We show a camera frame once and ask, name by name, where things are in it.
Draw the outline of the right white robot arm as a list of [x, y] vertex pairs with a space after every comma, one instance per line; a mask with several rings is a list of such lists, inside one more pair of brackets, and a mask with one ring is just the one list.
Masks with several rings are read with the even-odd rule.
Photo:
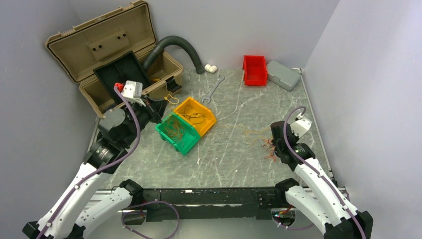
[[275, 155], [313, 192], [310, 196], [298, 181], [288, 178], [275, 186], [276, 204], [299, 209], [325, 239], [369, 239], [374, 222], [370, 213], [358, 210], [329, 179], [311, 148], [299, 142], [308, 130], [306, 124], [303, 119], [270, 125]]

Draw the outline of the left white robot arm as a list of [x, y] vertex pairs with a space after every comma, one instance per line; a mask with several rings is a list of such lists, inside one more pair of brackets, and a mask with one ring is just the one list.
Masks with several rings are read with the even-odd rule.
[[120, 209], [139, 208], [144, 189], [131, 179], [122, 181], [104, 200], [86, 209], [100, 188], [134, 152], [140, 133], [149, 122], [161, 123], [165, 100], [142, 97], [144, 103], [110, 109], [100, 118], [97, 138], [91, 144], [71, 184], [55, 205], [39, 220], [26, 223], [22, 232], [29, 239], [85, 239]]

